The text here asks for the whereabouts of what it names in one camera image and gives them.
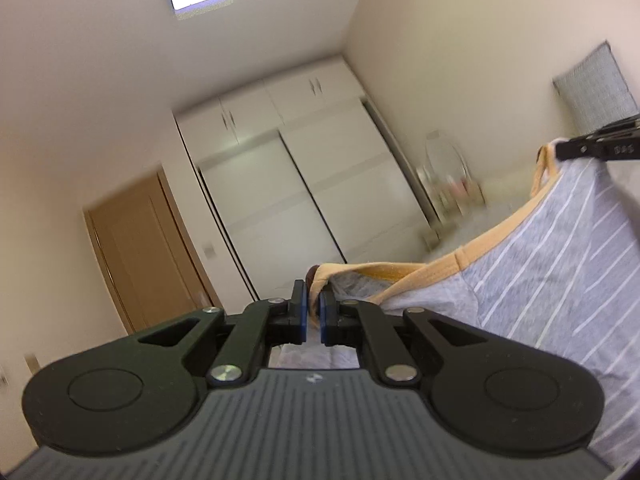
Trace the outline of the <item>beige wall switch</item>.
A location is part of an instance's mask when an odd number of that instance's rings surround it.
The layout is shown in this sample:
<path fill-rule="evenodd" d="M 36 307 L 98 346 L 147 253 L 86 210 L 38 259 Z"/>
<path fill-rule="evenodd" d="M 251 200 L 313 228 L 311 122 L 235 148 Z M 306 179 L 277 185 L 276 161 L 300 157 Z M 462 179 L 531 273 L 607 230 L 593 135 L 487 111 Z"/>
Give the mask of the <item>beige wall switch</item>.
<path fill-rule="evenodd" d="M 35 353 L 26 353 L 24 355 L 24 360 L 30 371 L 30 374 L 35 375 L 41 370 L 41 365 Z"/>

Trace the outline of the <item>white sliding wardrobe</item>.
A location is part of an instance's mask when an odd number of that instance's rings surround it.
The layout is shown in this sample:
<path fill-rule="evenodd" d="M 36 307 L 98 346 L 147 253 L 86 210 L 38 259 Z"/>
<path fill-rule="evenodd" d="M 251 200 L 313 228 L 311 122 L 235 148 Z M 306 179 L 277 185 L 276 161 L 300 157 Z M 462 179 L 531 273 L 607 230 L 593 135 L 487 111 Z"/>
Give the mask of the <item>white sliding wardrobe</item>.
<path fill-rule="evenodd" d="M 421 261 L 435 214 L 344 58 L 179 113 L 180 139 L 250 296 L 319 263 Z"/>

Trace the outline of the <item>grey checked pillow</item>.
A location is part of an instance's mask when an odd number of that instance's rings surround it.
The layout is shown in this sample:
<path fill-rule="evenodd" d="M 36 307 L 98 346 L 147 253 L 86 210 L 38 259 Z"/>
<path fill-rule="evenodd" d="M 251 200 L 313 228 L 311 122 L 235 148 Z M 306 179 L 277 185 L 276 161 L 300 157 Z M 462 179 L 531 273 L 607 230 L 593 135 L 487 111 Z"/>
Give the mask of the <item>grey checked pillow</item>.
<path fill-rule="evenodd" d="M 580 136 L 639 114 L 611 45 L 603 41 L 582 61 L 553 79 Z"/>

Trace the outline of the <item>cluttered bedside table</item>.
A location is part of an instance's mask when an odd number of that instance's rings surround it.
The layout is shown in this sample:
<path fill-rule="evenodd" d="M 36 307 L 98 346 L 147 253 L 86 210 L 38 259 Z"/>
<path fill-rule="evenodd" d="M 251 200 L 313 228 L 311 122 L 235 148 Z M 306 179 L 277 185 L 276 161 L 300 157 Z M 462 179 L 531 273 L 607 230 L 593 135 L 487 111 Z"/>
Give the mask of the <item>cluttered bedside table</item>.
<path fill-rule="evenodd" d="M 424 240 L 437 252 L 477 236 L 486 200 L 454 141 L 434 130 L 425 135 L 423 148 L 416 176 L 433 211 Z"/>

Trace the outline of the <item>brown wooden door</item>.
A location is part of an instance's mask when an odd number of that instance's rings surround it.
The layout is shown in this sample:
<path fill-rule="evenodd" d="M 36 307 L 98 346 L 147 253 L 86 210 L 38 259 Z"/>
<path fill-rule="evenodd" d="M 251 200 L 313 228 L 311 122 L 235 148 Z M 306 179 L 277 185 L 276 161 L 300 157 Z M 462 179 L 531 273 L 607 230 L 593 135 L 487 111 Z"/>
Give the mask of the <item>brown wooden door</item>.
<path fill-rule="evenodd" d="M 162 167 L 90 204 L 84 217 L 127 333 L 222 306 Z"/>

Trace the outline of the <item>grey white-striped t-shirt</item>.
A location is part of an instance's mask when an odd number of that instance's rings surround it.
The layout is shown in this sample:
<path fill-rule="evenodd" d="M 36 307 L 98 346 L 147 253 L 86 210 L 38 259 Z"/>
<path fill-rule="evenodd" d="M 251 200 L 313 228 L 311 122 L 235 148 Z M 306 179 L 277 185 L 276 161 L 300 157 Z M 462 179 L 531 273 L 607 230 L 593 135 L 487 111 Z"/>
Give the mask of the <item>grey white-striped t-shirt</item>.
<path fill-rule="evenodd" d="M 612 466 L 639 456 L 639 219 L 608 166 L 538 157 L 532 196 L 468 244 L 428 263 L 322 264 L 329 288 L 398 314 L 429 307 L 574 361 L 598 378 L 591 447 Z"/>

